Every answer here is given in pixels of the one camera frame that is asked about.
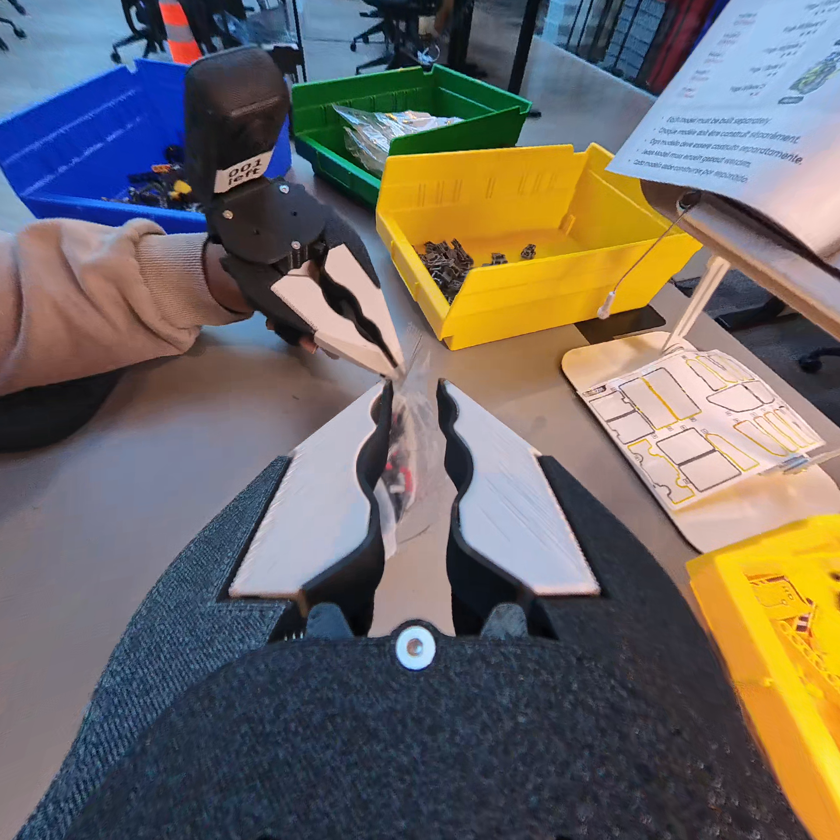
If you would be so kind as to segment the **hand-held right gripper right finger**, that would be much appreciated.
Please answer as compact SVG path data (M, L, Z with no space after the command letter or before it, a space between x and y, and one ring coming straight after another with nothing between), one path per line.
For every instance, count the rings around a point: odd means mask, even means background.
M551 635L547 605L602 594L551 483L557 466L451 381L436 387L444 469L455 489L446 571L455 633L477 636L513 604Z

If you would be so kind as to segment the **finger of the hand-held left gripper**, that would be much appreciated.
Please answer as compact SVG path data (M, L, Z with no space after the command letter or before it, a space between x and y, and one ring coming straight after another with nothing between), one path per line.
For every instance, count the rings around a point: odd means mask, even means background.
M322 288L341 320L322 329L322 348L368 371L402 373L403 350L384 293L347 245L328 251Z
M378 375L398 371L398 362L385 352L384 340L365 338L353 317L330 305L320 285L302 270L275 281L274 296L304 321L321 350Z

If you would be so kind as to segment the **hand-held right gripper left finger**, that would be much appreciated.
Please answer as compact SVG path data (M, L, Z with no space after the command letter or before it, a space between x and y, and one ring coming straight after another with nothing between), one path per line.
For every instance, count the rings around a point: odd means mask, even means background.
M385 567L375 487L387 462L393 398L393 383L374 385L290 452L228 598L288 601L302 618L331 603L354 635L368 635Z

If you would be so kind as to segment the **clear plastic bag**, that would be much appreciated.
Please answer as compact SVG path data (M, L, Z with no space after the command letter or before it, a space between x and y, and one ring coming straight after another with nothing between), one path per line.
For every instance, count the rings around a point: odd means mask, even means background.
M446 528L455 497L445 469L432 344L420 328L410 326L402 348L405 363L393 382L385 469L374 489L386 561L435 528Z

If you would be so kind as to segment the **person's left forearm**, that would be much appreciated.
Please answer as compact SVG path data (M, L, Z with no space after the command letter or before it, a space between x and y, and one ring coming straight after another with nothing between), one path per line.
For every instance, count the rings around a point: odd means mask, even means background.
M144 218L2 233L1 394L180 355L203 327L249 319L211 296L207 239Z

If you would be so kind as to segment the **person's left hand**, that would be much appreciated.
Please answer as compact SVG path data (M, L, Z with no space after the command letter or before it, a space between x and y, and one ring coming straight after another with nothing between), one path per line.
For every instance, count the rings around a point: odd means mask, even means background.
M254 316L257 310L250 306L235 279L226 272L222 265L222 259L225 255L226 252L221 245L213 243L210 239L206 240L203 247L203 272L206 286L213 299L222 308L238 316ZM315 354L319 350L312 336L296 333L293 330L281 334L282 330L267 316L265 316L265 321L266 329L275 333L290 346L297 347L310 354Z

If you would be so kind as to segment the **pile of grey connector parts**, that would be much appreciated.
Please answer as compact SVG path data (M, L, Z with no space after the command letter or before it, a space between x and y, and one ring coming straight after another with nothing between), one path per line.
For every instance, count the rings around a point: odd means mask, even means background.
M467 276L474 269L511 263L504 253L493 251L489 261L478 265L455 238L439 242L428 240L414 251L448 304L455 301L465 285Z

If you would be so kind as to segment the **pile of dark parts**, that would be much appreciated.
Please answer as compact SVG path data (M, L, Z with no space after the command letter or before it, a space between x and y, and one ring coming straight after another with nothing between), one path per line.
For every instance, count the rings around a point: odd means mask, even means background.
M186 179L186 154L180 144L172 143L163 150L162 163L144 171L129 173L125 186L101 199L110 203L170 211L202 212L203 205Z

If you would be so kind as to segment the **clear bag of parts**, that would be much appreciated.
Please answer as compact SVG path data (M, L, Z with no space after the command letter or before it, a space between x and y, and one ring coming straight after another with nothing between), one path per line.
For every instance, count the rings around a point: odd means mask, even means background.
M337 104L332 109L343 123L344 148L360 167L381 177L394 140L462 123L458 117L428 112L367 112Z

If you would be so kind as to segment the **green bin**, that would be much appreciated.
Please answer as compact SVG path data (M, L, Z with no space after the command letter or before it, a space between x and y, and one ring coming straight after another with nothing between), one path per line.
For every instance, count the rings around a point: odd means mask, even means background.
M336 112L427 112L458 122L395 139L392 155L490 150L516 144L531 102L484 81L436 66L386 70L298 83L291 90L297 153L315 175L357 204L375 209L382 177L347 149L346 123Z

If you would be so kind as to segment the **yellow bin with grey parts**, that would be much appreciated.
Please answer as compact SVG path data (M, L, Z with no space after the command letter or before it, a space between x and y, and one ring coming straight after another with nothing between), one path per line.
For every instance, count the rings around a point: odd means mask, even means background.
M377 232L412 299L451 350L646 307L700 242L644 198L638 179L607 170L597 143L390 156ZM457 239L478 265L448 304L414 249Z

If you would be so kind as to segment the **orange traffic cone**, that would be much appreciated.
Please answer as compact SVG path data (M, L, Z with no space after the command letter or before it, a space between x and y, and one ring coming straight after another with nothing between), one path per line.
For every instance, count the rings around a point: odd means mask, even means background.
M165 41L172 61L187 67L203 57L185 7L178 1L158 1Z

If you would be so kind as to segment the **black office chair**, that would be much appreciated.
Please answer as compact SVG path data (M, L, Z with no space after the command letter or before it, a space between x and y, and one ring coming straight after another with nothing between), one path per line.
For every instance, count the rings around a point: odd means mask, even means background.
M116 65L123 60L119 51L133 44L144 42L142 57L164 54L166 32L158 1L121 1L122 14L130 34L113 43L110 58Z
M368 1L370 9L360 13L374 24L355 35L350 50L368 46L375 35L383 36L382 54L359 64L360 76L368 70L396 70L418 66L430 70L439 62L440 41L453 12L454 2L447 1Z

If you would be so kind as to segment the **white stand pole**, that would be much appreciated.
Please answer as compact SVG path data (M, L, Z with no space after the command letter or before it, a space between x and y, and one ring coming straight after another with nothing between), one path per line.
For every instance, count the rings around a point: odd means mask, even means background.
M731 267L731 263L722 257L710 257L704 273L692 293L687 309L677 321L660 351L661 357L673 352L681 352L685 348L688 333Z

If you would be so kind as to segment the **pile of yellow parts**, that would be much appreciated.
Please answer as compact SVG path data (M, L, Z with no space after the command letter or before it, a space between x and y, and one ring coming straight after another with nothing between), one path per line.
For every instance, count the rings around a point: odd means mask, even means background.
M750 571L747 580L776 633L819 674L838 681L838 568L790 561Z

